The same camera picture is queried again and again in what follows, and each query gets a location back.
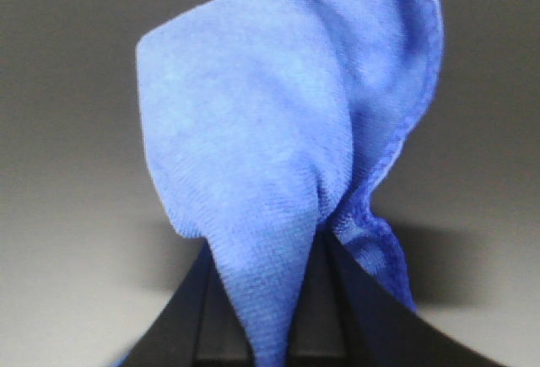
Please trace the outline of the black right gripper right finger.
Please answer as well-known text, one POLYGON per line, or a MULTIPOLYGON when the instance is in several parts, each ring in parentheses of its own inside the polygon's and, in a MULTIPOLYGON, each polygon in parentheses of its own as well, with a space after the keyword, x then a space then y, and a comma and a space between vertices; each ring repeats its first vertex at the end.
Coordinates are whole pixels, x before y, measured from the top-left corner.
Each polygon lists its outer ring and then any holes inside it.
POLYGON ((495 366, 383 289, 330 231, 316 234, 289 334, 289 366, 495 366))

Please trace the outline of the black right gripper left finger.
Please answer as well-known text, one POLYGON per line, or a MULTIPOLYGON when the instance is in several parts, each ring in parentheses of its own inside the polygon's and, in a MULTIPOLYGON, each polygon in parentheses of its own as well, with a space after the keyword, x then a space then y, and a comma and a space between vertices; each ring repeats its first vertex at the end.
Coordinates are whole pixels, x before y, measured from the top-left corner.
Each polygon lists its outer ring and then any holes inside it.
POLYGON ((207 244, 123 366, 253 366, 207 244))

